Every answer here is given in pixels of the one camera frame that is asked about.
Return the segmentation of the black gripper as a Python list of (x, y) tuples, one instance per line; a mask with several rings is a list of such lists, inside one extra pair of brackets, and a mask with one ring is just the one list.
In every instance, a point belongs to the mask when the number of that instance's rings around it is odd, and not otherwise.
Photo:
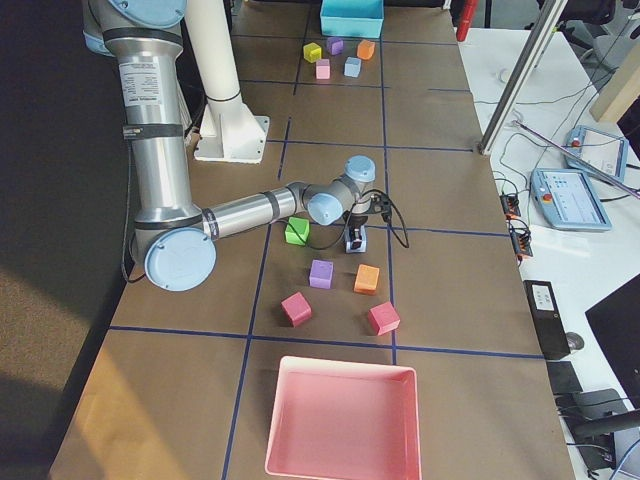
[(346, 213), (348, 228), (348, 250), (360, 250), (362, 246), (361, 228), (367, 223), (368, 216), (364, 214)]

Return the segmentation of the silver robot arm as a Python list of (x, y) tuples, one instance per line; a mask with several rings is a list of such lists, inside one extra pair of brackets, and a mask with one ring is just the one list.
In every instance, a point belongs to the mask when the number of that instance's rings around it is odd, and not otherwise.
[(137, 169), (141, 208), (132, 249), (147, 279), (168, 291), (203, 283), (215, 243), (305, 212), (318, 224), (346, 223), (357, 240), (373, 212), (373, 161), (350, 158), (327, 185), (292, 182), (211, 208), (192, 200), (176, 61), (190, 44), (205, 93), (201, 144), (209, 161), (257, 163), (269, 121), (239, 87), (225, 6), (220, 1), (86, 1), (88, 48), (115, 58), (126, 113), (123, 137)]

